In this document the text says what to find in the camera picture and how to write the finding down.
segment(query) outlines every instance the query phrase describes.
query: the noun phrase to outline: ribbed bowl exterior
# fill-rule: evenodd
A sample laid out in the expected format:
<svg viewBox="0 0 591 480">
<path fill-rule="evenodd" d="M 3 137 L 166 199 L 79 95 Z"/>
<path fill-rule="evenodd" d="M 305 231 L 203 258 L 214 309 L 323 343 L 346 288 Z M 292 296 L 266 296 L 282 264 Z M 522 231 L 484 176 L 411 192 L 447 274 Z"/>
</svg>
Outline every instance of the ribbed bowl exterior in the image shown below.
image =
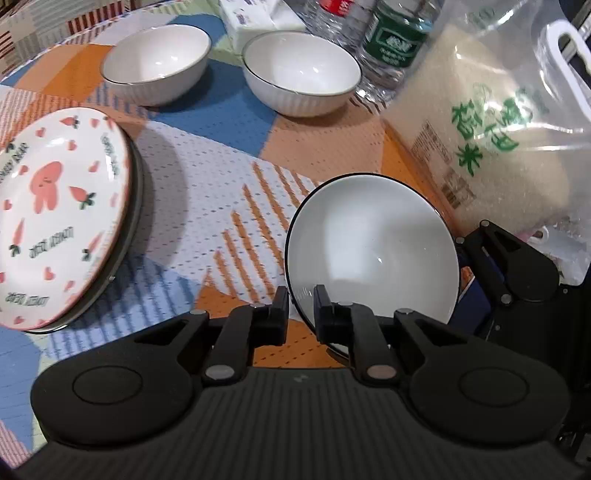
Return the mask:
<svg viewBox="0 0 591 480">
<path fill-rule="evenodd" d="M 148 83 L 114 83 L 105 79 L 109 89 L 125 102 L 142 106 L 165 105 L 187 93 L 205 68 L 207 57 L 187 70 Z"/>
<path fill-rule="evenodd" d="M 310 117 L 330 113 L 353 95 L 354 92 L 333 96 L 314 96 L 284 90 L 261 80 L 246 67 L 243 68 L 246 83 L 252 93 L 267 107 L 285 116 Z"/>
</svg>

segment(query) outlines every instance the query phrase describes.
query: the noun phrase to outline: bowl rim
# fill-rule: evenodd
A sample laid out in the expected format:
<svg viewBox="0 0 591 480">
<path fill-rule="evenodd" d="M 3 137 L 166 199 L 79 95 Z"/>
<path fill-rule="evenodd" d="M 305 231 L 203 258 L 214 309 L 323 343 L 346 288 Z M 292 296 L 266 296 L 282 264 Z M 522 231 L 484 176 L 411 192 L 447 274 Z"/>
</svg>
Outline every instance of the bowl rim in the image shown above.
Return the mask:
<svg viewBox="0 0 591 480">
<path fill-rule="evenodd" d="M 275 85 L 275 83 L 273 82 L 269 82 L 268 80 L 265 80 L 264 78 L 262 78 L 260 75 L 257 75 L 252 68 L 250 68 L 248 66 L 248 63 L 246 63 L 246 58 L 245 58 L 245 53 L 247 51 L 247 49 L 251 46 L 251 44 L 255 41 L 258 40 L 262 37 L 267 37 L 269 35 L 283 35 L 283 34 L 299 34 L 299 35 L 307 35 L 309 37 L 314 37 L 314 38 L 318 38 L 319 40 L 322 40 L 324 42 L 329 43 L 330 45 L 333 45 L 337 48 L 340 48 L 341 50 L 343 50 L 349 57 L 351 57 L 355 63 L 357 64 L 357 68 L 359 69 L 359 78 L 357 79 L 357 82 L 351 87 L 348 88 L 346 90 L 343 90 L 341 92 L 335 92 L 335 93 L 307 93 L 307 92 L 302 92 L 299 90 L 292 90 L 289 88 L 285 88 L 279 85 Z M 295 93 L 296 95 L 306 95 L 306 96 L 310 96 L 310 97 L 335 97 L 335 96 L 339 96 L 339 95 L 344 95 L 345 93 L 350 93 L 353 92 L 361 83 L 361 78 L 363 76 L 362 71 L 361 71 L 361 65 L 359 64 L 358 60 L 355 58 L 354 55 L 351 55 L 348 51 L 346 51 L 343 47 L 341 47 L 340 45 L 337 45 L 336 43 L 332 43 L 330 40 L 327 40 L 325 38 L 319 37 L 318 35 L 314 35 L 308 32 L 302 32 L 300 30 L 275 30 L 272 32 L 266 32 L 263 33 L 261 35 L 258 35 L 254 38 L 251 38 L 249 41 L 246 42 L 246 44 L 244 45 L 242 52 L 240 54 L 240 58 L 242 60 L 242 64 L 244 65 L 244 68 L 246 68 L 250 73 L 252 73 L 256 78 L 258 78 L 259 80 L 265 82 L 268 85 L 271 85 L 272 87 L 278 88 L 279 90 L 283 90 L 285 92 L 290 92 L 290 93 Z"/>
<path fill-rule="evenodd" d="M 441 219 L 442 224 L 445 226 L 447 233 L 449 234 L 449 238 L 452 241 L 452 244 L 454 245 L 454 247 L 456 246 L 456 242 L 454 241 L 454 237 L 452 235 L 452 233 L 450 232 L 449 227 L 447 226 L 447 223 L 445 222 L 445 220 L 443 219 L 443 217 L 441 216 L 441 213 L 439 213 L 439 211 L 435 208 L 435 206 L 428 200 L 428 198 L 426 198 L 423 194 L 421 194 L 420 192 L 418 192 L 416 189 L 414 189 L 413 187 L 411 187 L 410 185 L 407 185 L 406 183 L 404 183 L 403 181 L 394 179 L 392 177 L 388 177 L 386 175 L 382 175 L 380 173 L 373 173 L 373 172 L 354 172 L 354 173 L 345 173 L 344 175 L 339 175 L 337 177 L 333 177 L 330 180 L 327 180 L 324 183 L 321 183 L 320 185 L 318 185 L 314 190 L 312 190 L 307 196 L 306 198 L 302 201 L 302 203 L 300 204 L 300 206 L 297 208 L 294 216 L 291 219 L 290 222 L 290 227 L 287 230 L 287 236 L 285 237 L 285 248 L 284 248 L 284 252 L 283 252 L 283 269 L 285 271 L 285 280 L 287 282 L 287 288 L 289 290 L 290 293 L 290 297 L 291 297 L 291 302 L 293 303 L 297 313 L 300 315 L 300 317 L 302 318 L 302 320 L 304 320 L 304 323 L 308 326 L 308 328 L 312 331 L 312 332 L 316 332 L 316 325 L 314 323 L 312 323 L 312 321 L 306 316 L 306 314 L 304 313 L 304 310 L 300 307 L 300 303 L 296 300 L 296 296 L 294 295 L 294 289 L 293 286 L 291 285 L 291 278 L 290 278 L 290 272 L 289 272 L 289 268 L 288 268 L 288 262 L 287 259 L 288 254 L 289 254 L 289 245 L 290 245 L 290 240 L 291 240 L 291 234 L 293 232 L 293 228 L 294 225 L 296 224 L 296 220 L 300 214 L 300 212 L 302 211 L 302 209 L 304 208 L 304 205 L 308 202 L 308 200 L 310 200 L 316 193 L 318 193 L 321 189 L 325 188 L 326 186 L 328 186 L 329 184 L 337 181 L 337 180 L 342 180 L 344 178 L 347 177 L 359 177 L 359 176 L 372 176 L 372 177 L 382 177 L 383 179 L 387 179 L 387 180 L 391 180 L 394 181 L 396 183 L 399 183 L 400 185 L 402 185 L 403 187 L 408 188 L 409 190 L 411 190 L 412 192 L 416 193 L 420 198 L 422 198 L 431 208 L 432 210 L 437 214 L 437 216 Z M 461 270 L 461 266 L 460 266 L 460 260 L 457 256 L 457 248 L 456 248 L 456 259 L 457 259 L 457 272 L 458 272 L 458 281 L 457 281 L 457 293 L 456 293 L 456 301 L 455 301 L 455 308 L 457 307 L 458 301 L 460 300 L 460 289 L 462 288 L 462 276 L 460 275 L 460 270 Z M 333 352 L 336 352 L 338 355 L 340 355 L 341 357 L 344 358 L 348 358 L 348 355 L 346 355 L 344 352 L 336 349 L 334 347 L 334 344 L 330 344 L 329 347 L 332 349 Z"/>
<path fill-rule="evenodd" d="M 170 27 L 187 27 L 187 28 L 194 28 L 195 30 L 200 30 L 203 33 L 205 33 L 205 35 L 207 36 L 207 49 L 206 51 L 197 58 L 197 60 L 193 61 L 192 63 L 190 63 L 189 65 L 187 65 L 186 67 L 183 67 L 180 70 L 176 70 L 175 72 L 169 73 L 168 75 L 165 75 L 163 77 L 158 77 L 156 79 L 150 79 L 150 80 L 140 80 L 138 82 L 116 82 L 115 80 L 111 80 L 110 78 L 107 77 L 107 75 L 105 74 L 105 63 L 107 61 L 107 59 L 113 54 L 113 52 L 122 46 L 125 46 L 126 43 L 129 43 L 129 41 L 131 41 L 134 37 L 137 37 L 141 34 L 145 34 L 148 31 L 151 30 L 160 30 L 160 29 L 164 29 L 164 28 L 170 28 Z M 188 70 L 191 67 L 194 67 L 197 63 L 201 62 L 203 59 L 207 58 L 207 56 L 209 55 L 209 52 L 211 52 L 212 50 L 212 38 L 209 36 L 209 34 L 202 28 L 199 27 L 194 27 L 192 25 L 183 25 L 183 24 L 168 24 L 168 25 L 159 25 L 157 27 L 150 27 L 150 28 L 146 28 L 144 30 L 141 30 L 139 32 L 136 32 L 132 35 L 130 35 L 129 37 L 125 37 L 123 40 L 121 40 L 117 45 L 115 45 L 111 51 L 105 56 L 105 58 L 102 60 L 102 62 L 100 63 L 100 76 L 106 80 L 107 82 L 110 83 L 115 83 L 117 85 L 146 85 L 147 83 L 155 83 L 158 82 L 159 80 L 164 80 L 167 78 L 170 78 L 174 75 L 178 75 L 179 73 L 185 72 L 186 70 Z"/>
</svg>

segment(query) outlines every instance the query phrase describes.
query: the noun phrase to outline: tissue box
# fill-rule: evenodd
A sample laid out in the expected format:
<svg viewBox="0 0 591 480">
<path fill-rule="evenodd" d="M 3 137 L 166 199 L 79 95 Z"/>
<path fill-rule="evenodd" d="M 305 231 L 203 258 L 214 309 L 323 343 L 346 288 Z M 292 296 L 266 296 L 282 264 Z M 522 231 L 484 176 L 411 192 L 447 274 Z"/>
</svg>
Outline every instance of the tissue box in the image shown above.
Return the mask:
<svg viewBox="0 0 591 480">
<path fill-rule="evenodd" d="M 265 0 L 219 0 L 220 16 L 235 53 L 252 38 L 275 30 L 306 31 L 304 22 L 283 1 L 269 16 Z"/>
</svg>

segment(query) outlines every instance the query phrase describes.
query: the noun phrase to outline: pink octopus print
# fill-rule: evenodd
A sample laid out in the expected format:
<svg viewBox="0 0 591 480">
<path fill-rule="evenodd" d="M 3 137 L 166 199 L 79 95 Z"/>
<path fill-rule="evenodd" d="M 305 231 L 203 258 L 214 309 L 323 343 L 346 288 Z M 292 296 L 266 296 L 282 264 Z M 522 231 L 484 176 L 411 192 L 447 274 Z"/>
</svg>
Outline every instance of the pink octopus print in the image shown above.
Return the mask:
<svg viewBox="0 0 591 480">
<path fill-rule="evenodd" d="M 57 181 L 61 176 L 62 166 L 58 161 L 48 163 L 37 170 L 31 180 L 30 189 L 35 195 L 33 210 L 41 213 L 43 206 L 48 210 L 54 210 L 57 206 Z"/>
</svg>

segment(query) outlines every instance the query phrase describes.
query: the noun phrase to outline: green bottle label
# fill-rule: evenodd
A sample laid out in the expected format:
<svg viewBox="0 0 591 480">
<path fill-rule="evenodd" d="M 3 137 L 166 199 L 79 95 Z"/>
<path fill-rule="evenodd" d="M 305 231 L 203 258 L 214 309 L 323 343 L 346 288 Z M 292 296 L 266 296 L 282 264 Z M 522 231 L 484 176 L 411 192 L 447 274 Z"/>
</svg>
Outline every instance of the green bottle label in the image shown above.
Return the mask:
<svg viewBox="0 0 591 480">
<path fill-rule="evenodd" d="M 406 68 L 413 62 L 428 34 L 402 23 L 404 17 L 387 15 L 379 7 L 363 41 L 363 49 L 389 65 Z"/>
</svg>

